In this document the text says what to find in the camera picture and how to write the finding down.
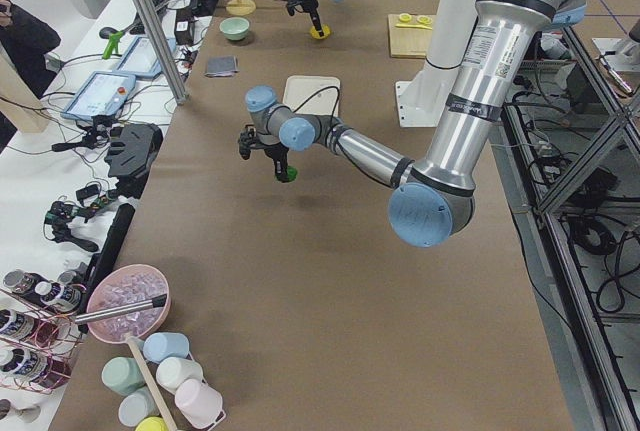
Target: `white table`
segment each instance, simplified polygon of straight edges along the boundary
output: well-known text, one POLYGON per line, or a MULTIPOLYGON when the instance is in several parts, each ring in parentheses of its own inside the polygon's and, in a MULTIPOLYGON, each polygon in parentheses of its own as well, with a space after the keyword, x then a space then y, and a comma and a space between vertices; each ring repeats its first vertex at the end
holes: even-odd
MULTIPOLYGON (((186 4, 188 4, 186 0, 176 0, 172 1, 169 6, 179 8, 186 4)), ((99 37, 99 30, 105 26, 122 29, 133 21, 134 16, 135 8, 132 0, 111 0, 75 50, 74 56, 102 54, 107 41, 99 37)), ((175 11, 169 10, 162 22, 165 35, 168 37, 173 36, 174 20, 175 11)), ((206 32, 210 21, 211 18, 206 17, 199 18, 196 22, 196 43, 206 32)), ((126 50, 133 38, 131 35, 122 38, 120 52, 126 50)), ((111 70, 116 63, 117 59, 103 61, 99 57, 69 63, 51 83, 48 92, 76 92, 93 71, 111 70)), ((139 107, 138 105, 134 106, 134 109, 137 108, 137 110, 131 119, 136 122, 155 123, 161 129, 166 130, 176 106, 175 101, 172 99, 171 91, 166 87, 166 79, 162 75, 153 82, 138 81, 134 93, 149 84, 157 86, 142 91, 135 98, 135 101, 140 105, 139 107)), ((64 107, 69 99, 71 96, 56 94, 49 99, 44 98, 43 103, 64 107)), ((127 117, 127 108, 125 108, 124 117, 127 117)), ((51 114, 63 125, 76 129, 73 121, 60 118, 57 112, 51 114)), ((9 146, 28 153, 39 153, 51 149, 51 145, 54 143, 79 140, 79 137, 71 139, 74 136, 72 129, 63 128, 63 131, 64 136, 59 126, 52 122, 41 134, 16 133, 9 146)), ((84 164, 73 151, 49 152, 34 156, 7 148, 0 154, 0 179, 2 180, 0 213, 3 216, 0 226, 0 255, 3 258, 0 279, 15 268, 33 271, 48 279, 56 279, 67 267, 74 267, 80 262, 89 261, 91 253, 83 251, 71 243, 57 244, 45 240, 43 220, 51 203, 60 196, 68 196, 69 199, 75 201, 77 189, 94 181, 96 177, 101 180, 106 179, 108 166, 103 161, 103 153, 106 153, 106 149, 78 149, 78 152, 88 161, 95 160, 95 163, 91 164, 93 169, 84 164)), ((108 179, 108 181, 111 185, 115 184, 113 179, 108 179)), ((102 248, 116 209, 117 204, 114 203, 87 224, 84 224, 81 218, 76 218, 70 224, 73 234, 79 238, 94 241, 102 248)), ((0 308, 6 307, 20 309, 16 301, 0 294, 0 308)), ((0 388, 0 398, 9 399, 17 407, 38 404, 42 408, 41 416, 34 423, 24 425, 16 418, 11 418, 0 422, 0 429, 11 429, 12 431, 46 430, 63 393, 64 387, 48 396, 0 388)))

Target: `pink bowl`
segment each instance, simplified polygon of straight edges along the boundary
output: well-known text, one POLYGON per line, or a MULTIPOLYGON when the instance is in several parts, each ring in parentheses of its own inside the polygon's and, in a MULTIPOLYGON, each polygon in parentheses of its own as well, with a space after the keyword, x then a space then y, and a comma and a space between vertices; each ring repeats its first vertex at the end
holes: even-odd
MULTIPOLYGON (((171 307, 171 295, 169 294, 169 283, 167 282, 167 278, 153 266, 149 266, 147 264, 131 264, 129 266, 124 266, 123 268, 117 269, 112 272, 109 276, 107 276, 93 291, 93 294, 89 298, 89 302, 87 303, 87 312, 91 313, 93 311, 99 311, 103 309, 104 301, 107 295, 110 293, 110 289, 114 286, 127 286, 127 282, 131 281, 132 277, 141 277, 141 276, 150 276, 160 278, 164 287, 166 289, 167 294, 167 302, 162 308, 162 312, 156 318, 153 323, 148 327, 148 329, 142 330, 138 333, 132 334, 141 339, 145 339, 147 336, 155 332, 160 325, 164 322, 169 314, 169 308, 171 307)), ((144 297, 139 300, 153 298, 154 296, 150 296, 146 294, 146 292, 142 293, 144 297)), ((121 344, 124 343, 125 338, 122 337, 121 333, 115 335, 112 330, 109 329, 108 321, 118 319, 118 318, 110 318, 102 321, 94 321, 93 323, 88 323, 89 331, 100 341, 109 344, 121 344)))

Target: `person's hand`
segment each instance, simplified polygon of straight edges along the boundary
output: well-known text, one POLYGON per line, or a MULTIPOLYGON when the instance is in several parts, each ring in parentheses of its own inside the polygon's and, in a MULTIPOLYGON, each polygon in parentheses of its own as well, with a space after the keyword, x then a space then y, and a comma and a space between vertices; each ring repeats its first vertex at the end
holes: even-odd
POLYGON ((0 0, 0 27, 11 26, 11 1, 0 0))

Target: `green bowl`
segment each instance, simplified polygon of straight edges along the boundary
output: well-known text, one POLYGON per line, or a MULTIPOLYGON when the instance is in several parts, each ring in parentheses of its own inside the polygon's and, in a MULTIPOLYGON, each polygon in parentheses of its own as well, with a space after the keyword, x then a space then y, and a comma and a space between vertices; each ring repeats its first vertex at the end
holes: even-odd
POLYGON ((220 32, 229 41, 240 41, 249 33, 249 20, 245 18, 227 18, 220 23, 220 32))

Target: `wooden cutting board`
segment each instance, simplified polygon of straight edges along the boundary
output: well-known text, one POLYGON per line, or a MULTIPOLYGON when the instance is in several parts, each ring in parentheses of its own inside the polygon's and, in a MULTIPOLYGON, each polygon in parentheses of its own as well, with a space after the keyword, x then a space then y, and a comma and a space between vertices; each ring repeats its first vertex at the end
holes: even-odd
MULTIPOLYGON (((435 16, 428 15, 433 19, 432 26, 435 26, 435 16)), ((392 58, 420 58, 427 55, 427 48, 431 42, 433 30, 396 28, 398 14, 387 15, 389 28, 389 53, 392 58)))

